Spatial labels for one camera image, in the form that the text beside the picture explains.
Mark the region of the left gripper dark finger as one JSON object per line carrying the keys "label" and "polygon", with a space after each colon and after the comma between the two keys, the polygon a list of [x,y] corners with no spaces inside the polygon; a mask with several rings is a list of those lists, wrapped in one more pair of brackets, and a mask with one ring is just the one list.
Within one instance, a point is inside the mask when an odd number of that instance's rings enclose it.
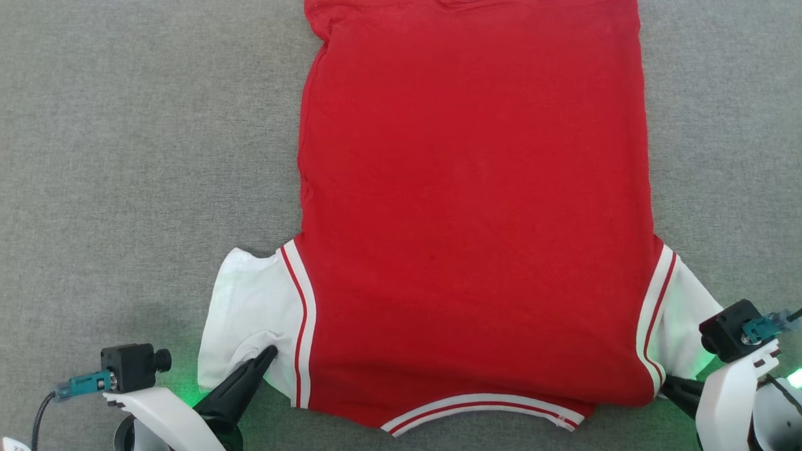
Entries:
{"label": "left gripper dark finger", "polygon": [[263,350],[217,387],[217,422],[221,430],[228,433],[237,427],[277,354],[277,350]]}
{"label": "left gripper dark finger", "polygon": [[275,346],[267,346],[257,357],[233,371],[197,403],[193,410],[213,422],[238,422],[274,359]]}

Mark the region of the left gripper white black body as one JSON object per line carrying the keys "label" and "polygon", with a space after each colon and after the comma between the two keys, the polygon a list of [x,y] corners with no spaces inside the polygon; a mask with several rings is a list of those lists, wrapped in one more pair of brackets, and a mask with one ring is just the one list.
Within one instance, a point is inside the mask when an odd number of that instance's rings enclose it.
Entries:
{"label": "left gripper white black body", "polygon": [[168,388],[103,396],[109,406],[128,414],[115,431],[113,451],[244,451],[238,426],[226,433]]}

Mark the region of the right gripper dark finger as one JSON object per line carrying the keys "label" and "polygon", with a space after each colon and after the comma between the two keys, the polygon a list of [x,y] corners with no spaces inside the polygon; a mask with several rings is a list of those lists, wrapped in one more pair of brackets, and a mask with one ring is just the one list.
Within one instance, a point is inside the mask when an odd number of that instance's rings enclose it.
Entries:
{"label": "right gripper dark finger", "polygon": [[661,394],[690,419],[695,419],[704,387],[703,381],[667,376],[661,387]]}

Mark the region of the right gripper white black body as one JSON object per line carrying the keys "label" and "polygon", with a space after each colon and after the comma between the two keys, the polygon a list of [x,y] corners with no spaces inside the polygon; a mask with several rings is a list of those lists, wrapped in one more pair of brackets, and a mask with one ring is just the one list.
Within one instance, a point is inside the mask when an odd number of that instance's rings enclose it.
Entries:
{"label": "right gripper white black body", "polygon": [[749,451],[758,381],[779,365],[773,339],[707,377],[695,424],[702,451]]}

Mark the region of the red and white shirt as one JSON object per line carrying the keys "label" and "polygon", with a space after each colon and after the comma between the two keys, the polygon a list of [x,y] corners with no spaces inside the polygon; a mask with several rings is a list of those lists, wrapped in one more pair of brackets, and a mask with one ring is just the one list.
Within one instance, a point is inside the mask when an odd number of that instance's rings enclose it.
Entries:
{"label": "red and white shirt", "polygon": [[290,405],[398,436],[495,410],[573,430],[713,355],[654,230],[638,0],[304,0],[300,232],[232,249],[210,391],[267,346]]}

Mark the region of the grey fabric sofa cushion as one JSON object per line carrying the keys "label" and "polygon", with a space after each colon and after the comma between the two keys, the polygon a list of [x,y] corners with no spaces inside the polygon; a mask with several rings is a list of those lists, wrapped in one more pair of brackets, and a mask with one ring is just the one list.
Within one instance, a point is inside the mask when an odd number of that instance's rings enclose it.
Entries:
{"label": "grey fabric sofa cushion", "polygon": [[[802,308],[802,0],[638,0],[659,236],[722,304]],[[0,0],[0,437],[106,346],[196,402],[233,247],[299,229],[301,0]]]}

